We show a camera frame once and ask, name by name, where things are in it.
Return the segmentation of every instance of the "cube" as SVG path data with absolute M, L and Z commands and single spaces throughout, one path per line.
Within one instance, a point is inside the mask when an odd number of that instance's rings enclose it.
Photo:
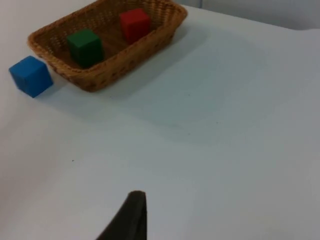
M 72 59 L 84 69 L 104 60 L 101 39 L 90 29 L 69 35 L 67 42 Z
M 35 98 L 54 83 L 47 65 L 33 56 L 28 56 L 9 68 L 18 89 Z
M 133 44 L 150 32 L 150 17 L 142 8 L 120 14 L 123 35 L 128 44 Z

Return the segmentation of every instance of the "red cube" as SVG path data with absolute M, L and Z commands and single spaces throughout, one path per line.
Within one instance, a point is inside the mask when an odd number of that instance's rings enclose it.
M 150 17 L 142 8 L 120 14 L 121 28 L 128 44 L 133 44 L 150 32 Z

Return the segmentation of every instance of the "white wall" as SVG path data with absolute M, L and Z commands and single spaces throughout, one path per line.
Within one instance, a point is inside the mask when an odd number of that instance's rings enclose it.
M 177 2 L 290 29 L 320 28 L 320 0 L 177 0 Z

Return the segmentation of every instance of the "white background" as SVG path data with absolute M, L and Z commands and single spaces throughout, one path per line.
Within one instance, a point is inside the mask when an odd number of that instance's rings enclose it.
M 139 189 L 149 240 L 318 240 L 319 30 L 187 8 L 113 87 L 17 90 L 28 34 L 88 3 L 0 3 L 0 239 L 93 240 Z

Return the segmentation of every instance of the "woven basket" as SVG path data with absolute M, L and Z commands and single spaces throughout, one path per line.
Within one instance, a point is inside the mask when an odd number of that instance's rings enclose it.
M 151 18 L 151 32 L 132 45 L 124 40 L 119 14 L 143 8 Z M 187 11 L 170 0 L 98 0 L 61 18 L 28 37 L 28 45 L 62 77 L 95 92 L 114 83 L 142 61 L 168 45 Z M 69 53 L 67 36 L 91 29 L 102 40 L 105 58 L 81 69 Z

